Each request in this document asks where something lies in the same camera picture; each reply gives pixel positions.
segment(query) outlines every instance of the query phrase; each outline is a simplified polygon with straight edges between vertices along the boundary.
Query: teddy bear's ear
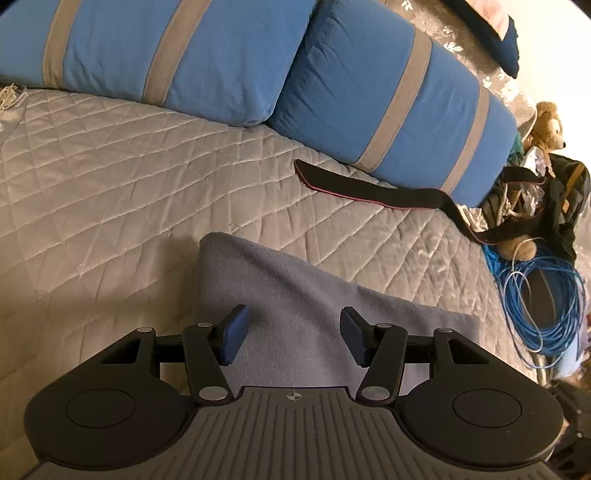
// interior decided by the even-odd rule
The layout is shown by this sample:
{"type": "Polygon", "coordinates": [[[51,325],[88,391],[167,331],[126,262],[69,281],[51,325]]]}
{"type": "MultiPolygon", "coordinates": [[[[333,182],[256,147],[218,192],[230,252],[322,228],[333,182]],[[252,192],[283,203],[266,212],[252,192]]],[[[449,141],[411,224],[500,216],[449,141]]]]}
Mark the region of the teddy bear's ear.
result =
{"type": "Polygon", "coordinates": [[[558,111],[558,107],[553,102],[539,102],[535,108],[538,111],[538,116],[542,115],[544,112],[549,112],[555,115],[558,111]]]}

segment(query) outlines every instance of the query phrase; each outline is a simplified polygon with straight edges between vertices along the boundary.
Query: teddy bear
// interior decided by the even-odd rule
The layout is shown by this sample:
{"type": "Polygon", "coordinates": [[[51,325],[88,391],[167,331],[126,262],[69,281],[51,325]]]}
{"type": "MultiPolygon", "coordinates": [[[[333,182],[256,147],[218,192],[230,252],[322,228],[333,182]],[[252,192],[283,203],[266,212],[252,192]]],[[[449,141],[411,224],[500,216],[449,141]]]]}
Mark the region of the teddy bear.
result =
{"type": "Polygon", "coordinates": [[[527,152],[531,147],[538,147],[544,154],[548,174],[555,177],[549,153],[566,148],[558,107],[552,102],[539,102],[535,109],[538,112],[538,117],[530,134],[523,142],[524,150],[527,152]]]}
{"type": "MultiPolygon", "coordinates": [[[[539,102],[535,108],[538,113],[537,119],[523,142],[524,150],[527,152],[532,147],[538,147],[544,154],[547,173],[555,177],[549,153],[566,148],[558,107],[552,102],[539,102]]],[[[522,235],[500,243],[496,246],[496,250],[505,260],[526,261],[535,257],[537,247],[530,236],[522,235]]]]}

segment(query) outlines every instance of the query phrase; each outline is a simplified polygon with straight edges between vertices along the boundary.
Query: white quilted bedspread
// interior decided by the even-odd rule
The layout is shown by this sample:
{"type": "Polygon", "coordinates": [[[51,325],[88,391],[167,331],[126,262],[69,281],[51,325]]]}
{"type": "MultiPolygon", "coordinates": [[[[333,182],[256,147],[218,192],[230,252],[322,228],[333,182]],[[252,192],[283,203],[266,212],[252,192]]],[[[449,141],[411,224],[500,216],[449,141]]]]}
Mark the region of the white quilted bedspread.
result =
{"type": "Polygon", "coordinates": [[[312,192],[296,157],[374,181],[262,125],[31,92],[0,147],[0,479],[35,464],[22,426],[35,392],[138,326],[191,322],[193,261],[211,231],[473,313],[480,344],[523,369],[477,245],[438,211],[312,192]]]}

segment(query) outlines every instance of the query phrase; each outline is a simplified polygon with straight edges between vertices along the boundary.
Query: white wall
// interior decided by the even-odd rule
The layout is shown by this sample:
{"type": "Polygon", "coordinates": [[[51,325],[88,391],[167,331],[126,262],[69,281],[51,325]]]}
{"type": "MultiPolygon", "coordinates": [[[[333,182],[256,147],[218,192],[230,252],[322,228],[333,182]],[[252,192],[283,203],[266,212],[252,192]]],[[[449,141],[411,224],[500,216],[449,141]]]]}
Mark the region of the white wall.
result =
{"type": "Polygon", "coordinates": [[[519,76],[535,102],[558,105],[567,148],[591,167],[591,20],[570,0],[501,0],[515,20],[519,76]]]}

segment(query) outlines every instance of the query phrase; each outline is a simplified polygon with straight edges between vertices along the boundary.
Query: crosshair symbol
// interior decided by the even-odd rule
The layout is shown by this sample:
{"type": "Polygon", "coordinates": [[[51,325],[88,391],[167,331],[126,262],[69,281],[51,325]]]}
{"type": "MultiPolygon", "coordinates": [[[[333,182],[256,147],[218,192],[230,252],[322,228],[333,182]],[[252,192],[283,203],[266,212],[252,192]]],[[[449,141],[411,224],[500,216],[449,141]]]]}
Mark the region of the crosshair symbol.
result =
{"type": "Polygon", "coordinates": [[[288,393],[286,397],[291,400],[293,403],[297,402],[301,397],[305,397],[301,393],[296,392],[295,390],[291,393],[288,393]]]}

